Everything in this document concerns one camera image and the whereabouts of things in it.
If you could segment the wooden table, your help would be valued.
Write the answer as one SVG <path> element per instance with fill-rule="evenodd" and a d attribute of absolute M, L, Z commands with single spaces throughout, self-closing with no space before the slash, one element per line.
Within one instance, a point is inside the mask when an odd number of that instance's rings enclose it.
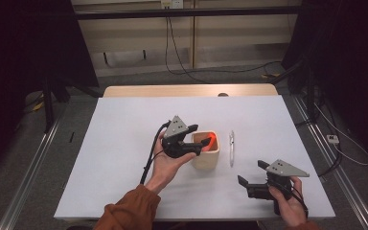
<path fill-rule="evenodd" d="M 243 84 L 174 84 L 109 86 L 105 98 L 114 97 L 228 97 L 228 96 L 276 96 L 270 83 Z"/>

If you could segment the white table sheet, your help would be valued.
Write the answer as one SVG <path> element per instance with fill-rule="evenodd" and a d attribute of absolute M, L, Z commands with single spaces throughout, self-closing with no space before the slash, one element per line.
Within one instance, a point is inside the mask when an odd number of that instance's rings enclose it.
<path fill-rule="evenodd" d="M 280 96 L 102 98 L 59 201 L 57 219 L 96 219 L 140 181 L 158 128 L 173 116 L 218 135 L 220 151 L 211 171 L 185 164 L 161 192 L 159 220 L 272 219 L 273 204 L 249 198 L 238 182 L 265 183 L 259 160 L 282 159 L 307 172 L 303 196 L 312 219 L 334 209 Z M 234 166 L 229 134 L 235 133 Z"/>

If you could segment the orange highlighter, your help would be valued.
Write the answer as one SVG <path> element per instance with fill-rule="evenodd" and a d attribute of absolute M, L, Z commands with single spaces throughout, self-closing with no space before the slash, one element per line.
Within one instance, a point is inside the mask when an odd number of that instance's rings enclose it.
<path fill-rule="evenodd" d="M 208 134 L 207 138 L 210 139 L 210 142 L 209 142 L 209 144 L 207 146 L 205 146 L 205 147 L 202 148 L 202 151 L 209 151 L 209 150 L 211 150 L 211 148 L 213 147 L 213 145 L 215 144 L 216 139 L 217 139 L 216 134 L 214 134 L 212 132 L 210 132 Z"/>

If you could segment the white wall outlet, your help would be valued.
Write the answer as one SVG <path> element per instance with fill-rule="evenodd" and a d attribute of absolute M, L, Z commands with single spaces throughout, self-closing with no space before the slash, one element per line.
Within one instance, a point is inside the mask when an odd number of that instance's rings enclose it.
<path fill-rule="evenodd" d="M 160 0 L 162 9 L 183 9 L 183 0 Z"/>

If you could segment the clear white ballpoint pen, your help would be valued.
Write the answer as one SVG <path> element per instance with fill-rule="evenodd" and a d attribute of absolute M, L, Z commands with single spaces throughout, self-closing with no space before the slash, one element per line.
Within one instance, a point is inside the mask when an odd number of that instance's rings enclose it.
<path fill-rule="evenodd" d="M 231 130 L 229 134 L 229 164 L 232 168 L 234 166 L 234 150 L 235 150 L 235 133 L 233 130 Z"/>

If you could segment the aluminium floor rail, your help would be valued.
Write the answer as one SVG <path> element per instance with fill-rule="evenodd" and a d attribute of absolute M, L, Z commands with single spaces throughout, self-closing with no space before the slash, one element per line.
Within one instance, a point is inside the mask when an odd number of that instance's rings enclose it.
<path fill-rule="evenodd" d="M 49 150 L 49 147 L 51 146 L 54 137 L 57 134 L 62 118 L 63 115 L 59 114 L 58 117 L 53 121 L 51 127 L 44 133 L 38 149 L 34 154 L 31 165 L 27 169 L 20 185 L 16 189 L 16 192 L 11 199 L 8 208 L 6 209 L 6 212 L 0 220 L 0 230 L 13 230 L 14 226 L 16 225 L 21 211 L 35 183 L 37 174 Z"/>
<path fill-rule="evenodd" d="M 328 165 L 331 166 L 336 160 L 336 150 L 334 150 L 332 145 L 326 140 L 325 135 L 317 124 L 308 123 L 308 129 Z M 341 191 L 347 198 L 357 220 L 362 226 L 362 229 L 368 230 L 368 206 L 358 193 L 348 175 L 345 173 L 343 167 L 338 166 L 335 168 L 332 175 L 335 177 Z"/>

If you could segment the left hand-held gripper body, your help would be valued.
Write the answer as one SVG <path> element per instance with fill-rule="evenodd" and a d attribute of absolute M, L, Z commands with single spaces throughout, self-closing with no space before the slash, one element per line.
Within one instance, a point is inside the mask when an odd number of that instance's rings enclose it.
<path fill-rule="evenodd" d="M 189 132 L 189 127 L 179 116 L 175 115 L 162 138 L 164 152 L 171 158 L 179 158 L 191 152 L 190 146 L 184 142 L 184 138 Z"/>

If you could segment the person's left hand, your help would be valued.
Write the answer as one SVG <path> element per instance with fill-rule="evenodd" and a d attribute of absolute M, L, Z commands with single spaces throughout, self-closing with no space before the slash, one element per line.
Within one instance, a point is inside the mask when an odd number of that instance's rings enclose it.
<path fill-rule="evenodd" d="M 152 174 L 150 179 L 145 183 L 145 187 L 151 192 L 158 195 L 175 177 L 181 166 L 191 161 L 196 157 L 193 152 L 186 153 L 179 158 L 171 158 L 162 147 L 162 138 L 164 133 L 161 133 L 156 140 L 153 151 Z"/>

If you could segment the black metal stand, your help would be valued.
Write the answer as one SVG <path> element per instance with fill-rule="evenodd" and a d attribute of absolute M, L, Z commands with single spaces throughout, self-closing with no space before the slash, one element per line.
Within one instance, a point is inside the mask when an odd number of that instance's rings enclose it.
<path fill-rule="evenodd" d="M 315 123 L 314 74 L 310 62 L 301 58 L 272 83 L 275 84 L 283 80 L 287 81 L 288 91 L 291 94 L 301 94 L 305 90 L 308 122 Z"/>
<path fill-rule="evenodd" d="M 85 93 L 93 98 L 101 98 L 104 95 L 103 93 L 95 91 L 91 89 L 89 86 L 85 86 L 82 83 L 78 83 L 77 81 L 72 80 L 70 78 L 58 76 L 43 77 L 42 93 L 46 118 L 45 133 L 49 132 L 49 130 L 54 126 L 55 122 L 52 96 L 55 96 L 55 98 L 60 103 L 68 103 L 71 96 L 66 89 L 67 86 L 73 86 L 82 93 Z"/>

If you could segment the beige pen holder cup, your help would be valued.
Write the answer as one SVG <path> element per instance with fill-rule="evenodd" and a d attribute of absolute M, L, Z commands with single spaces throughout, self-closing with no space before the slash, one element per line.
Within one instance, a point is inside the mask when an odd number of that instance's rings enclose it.
<path fill-rule="evenodd" d="M 208 134 L 212 132 L 216 134 L 214 131 L 196 131 L 192 140 L 194 143 L 200 143 L 202 139 L 206 139 Z M 202 151 L 199 156 L 192 160 L 192 165 L 194 168 L 198 170 L 213 170 L 219 160 L 219 151 L 220 151 L 220 143 L 218 135 L 216 134 L 216 142 L 213 147 L 209 151 Z"/>

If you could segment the person's right hand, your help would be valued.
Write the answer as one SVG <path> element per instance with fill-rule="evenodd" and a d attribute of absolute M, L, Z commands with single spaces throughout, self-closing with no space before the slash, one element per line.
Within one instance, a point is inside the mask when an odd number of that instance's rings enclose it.
<path fill-rule="evenodd" d="M 295 197 L 286 200 L 277 188 L 270 186 L 268 190 L 278 201 L 280 215 L 287 227 L 297 227 L 307 221 L 304 207 Z"/>

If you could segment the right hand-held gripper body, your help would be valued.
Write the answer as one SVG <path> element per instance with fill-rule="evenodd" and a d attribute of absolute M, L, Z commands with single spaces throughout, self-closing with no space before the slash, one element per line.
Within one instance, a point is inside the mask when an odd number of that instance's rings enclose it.
<path fill-rule="evenodd" d="M 249 198 L 272 200 L 274 202 L 274 213 L 276 215 L 280 214 L 278 201 L 269 192 L 269 187 L 273 186 L 277 188 L 285 197 L 289 200 L 295 197 L 304 207 L 306 215 L 309 213 L 308 207 L 304 202 L 301 194 L 299 192 L 293 191 L 293 186 L 291 185 L 291 177 L 309 177 L 310 174 L 301 169 L 292 166 L 291 164 L 278 159 L 273 163 L 269 164 L 266 169 L 266 183 L 265 184 L 250 184 L 247 188 L 247 194 Z"/>

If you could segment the dark curtain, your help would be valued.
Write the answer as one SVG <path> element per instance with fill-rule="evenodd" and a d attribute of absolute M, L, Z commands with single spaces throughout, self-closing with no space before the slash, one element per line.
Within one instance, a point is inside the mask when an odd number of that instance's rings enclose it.
<path fill-rule="evenodd" d="M 71 0 L 0 0 L 0 158 L 30 93 L 98 85 Z"/>
<path fill-rule="evenodd" d="M 302 0 L 282 61 L 306 58 L 320 87 L 368 150 L 368 0 Z"/>

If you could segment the beige cabinet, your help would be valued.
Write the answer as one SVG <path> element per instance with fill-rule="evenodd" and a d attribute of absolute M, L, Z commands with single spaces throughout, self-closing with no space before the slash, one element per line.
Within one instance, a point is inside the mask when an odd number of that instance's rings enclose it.
<path fill-rule="evenodd" d="M 291 7 L 302 0 L 183 0 L 185 9 Z M 71 0 L 76 12 L 155 10 L 160 0 Z M 241 15 L 81 20 L 99 77 L 261 65 L 286 53 L 297 16 Z"/>

